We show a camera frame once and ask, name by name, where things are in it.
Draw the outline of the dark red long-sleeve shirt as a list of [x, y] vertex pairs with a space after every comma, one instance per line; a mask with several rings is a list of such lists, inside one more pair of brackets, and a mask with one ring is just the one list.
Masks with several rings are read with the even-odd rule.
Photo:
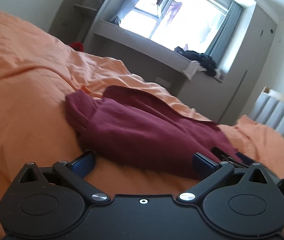
[[65, 108], [81, 147], [120, 165], [195, 178], [195, 153], [214, 162], [215, 147], [236, 155], [216, 123], [183, 116], [141, 90], [110, 86], [101, 99], [79, 90], [66, 96]]

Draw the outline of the dark clothes pile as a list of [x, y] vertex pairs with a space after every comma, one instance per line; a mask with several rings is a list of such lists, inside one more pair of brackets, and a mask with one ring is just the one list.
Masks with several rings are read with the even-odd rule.
[[182, 55], [190, 61], [197, 61], [201, 67], [205, 69], [204, 72], [206, 75], [217, 79], [221, 78], [221, 72], [218, 70], [216, 62], [210, 55], [198, 53], [193, 50], [184, 50], [181, 47], [176, 47], [174, 52]]

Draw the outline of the grey window bench cabinet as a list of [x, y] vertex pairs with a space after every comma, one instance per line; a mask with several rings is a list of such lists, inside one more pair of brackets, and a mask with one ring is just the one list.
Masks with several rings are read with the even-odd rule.
[[168, 89], [186, 105], [217, 121], [226, 105], [223, 85], [203, 72], [189, 81], [182, 71], [191, 62], [151, 40], [105, 21], [92, 25], [84, 39], [90, 54], [122, 60], [130, 72], [155, 82], [160, 77], [171, 83]]

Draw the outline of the grey padded headboard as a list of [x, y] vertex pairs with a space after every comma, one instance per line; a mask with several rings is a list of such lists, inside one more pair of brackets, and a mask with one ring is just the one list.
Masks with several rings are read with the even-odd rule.
[[284, 94], [265, 87], [254, 103], [249, 118], [284, 137]]

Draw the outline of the orange duvet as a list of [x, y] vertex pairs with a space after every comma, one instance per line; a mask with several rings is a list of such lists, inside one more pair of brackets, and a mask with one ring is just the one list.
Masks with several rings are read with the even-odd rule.
[[[94, 99], [111, 85], [143, 90], [178, 113], [209, 121], [158, 84], [131, 74], [120, 61], [77, 52], [37, 26], [0, 11], [0, 200], [26, 162], [40, 167], [81, 155], [65, 119], [65, 96], [82, 89]], [[284, 138], [243, 116], [219, 125], [241, 153], [284, 178]], [[143, 171], [97, 157], [86, 181], [114, 194], [178, 194], [197, 180]], [[0, 224], [0, 239], [5, 235]]]

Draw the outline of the white garment hanging off bench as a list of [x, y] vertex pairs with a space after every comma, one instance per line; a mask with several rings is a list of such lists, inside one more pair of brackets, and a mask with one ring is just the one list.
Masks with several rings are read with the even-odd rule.
[[197, 72], [206, 72], [198, 61], [191, 61], [188, 66], [182, 71], [183, 75], [191, 81]]

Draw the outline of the right blue-grey curtain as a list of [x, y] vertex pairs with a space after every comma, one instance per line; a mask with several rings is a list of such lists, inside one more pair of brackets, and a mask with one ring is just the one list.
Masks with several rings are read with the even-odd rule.
[[211, 58], [215, 61], [216, 64], [222, 59], [226, 47], [229, 43], [229, 40], [235, 30], [237, 22], [241, 16], [242, 7], [235, 1], [232, 1], [228, 12], [222, 21], [221, 26], [219, 27], [215, 37], [213, 38], [211, 44], [206, 50], [206, 54], [211, 56]]

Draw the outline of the red object behind bed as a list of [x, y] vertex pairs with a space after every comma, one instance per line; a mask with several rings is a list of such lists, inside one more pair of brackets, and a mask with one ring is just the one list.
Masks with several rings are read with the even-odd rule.
[[80, 51], [80, 52], [84, 51], [84, 46], [81, 42], [73, 42], [69, 44], [69, 46], [73, 48], [75, 51]]

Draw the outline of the tall grey closet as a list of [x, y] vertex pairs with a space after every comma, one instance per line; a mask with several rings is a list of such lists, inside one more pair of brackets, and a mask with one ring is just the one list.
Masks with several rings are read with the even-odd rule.
[[242, 112], [265, 65], [277, 24], [259, 5], [253, 10], [241, 46], [223, 83], [231, 87], [230, 98], [218, 123], [232, 125]]

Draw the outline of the open grey wardrobe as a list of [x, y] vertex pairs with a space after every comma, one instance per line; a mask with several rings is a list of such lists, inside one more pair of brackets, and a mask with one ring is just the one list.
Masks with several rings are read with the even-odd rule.
[[63, 0], [49, 29], [49, 34], [65, 44], [83, 42], [94, 18], [105, 0], [98, 8], [82, 4], [83, 0]]

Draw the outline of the purple garment outside window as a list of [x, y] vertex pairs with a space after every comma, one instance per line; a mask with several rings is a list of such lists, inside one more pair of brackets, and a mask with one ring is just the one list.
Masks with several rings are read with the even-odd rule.
[[172, 1], [167, 12], [167, 24], [171, 23], [172, 20], [175, 18], [175, 16], [177, 15], [177, 13], [179, 12], [179, 10], [181, 9], [183, 3], [182, 2], [176, 2], [176, 1]]

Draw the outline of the white item on wardrobe shelf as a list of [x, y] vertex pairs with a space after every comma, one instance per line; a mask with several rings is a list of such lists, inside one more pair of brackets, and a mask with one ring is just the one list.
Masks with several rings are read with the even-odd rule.
[[91, 8], [98, 8], [101, 4], [101, 0], [83, 0], [82, 4]]

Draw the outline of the white wall socket plate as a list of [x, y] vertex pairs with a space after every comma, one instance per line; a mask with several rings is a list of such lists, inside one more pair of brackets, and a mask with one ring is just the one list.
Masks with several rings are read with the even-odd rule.
[[160, 77], [156, 77], [155, 83], [161, 85], [162, 87], [164, 87], [166, 89], [170, 89], [171, 88], [171, 83], [169, 81], [166, 81], [166, 80], [160, 78]]

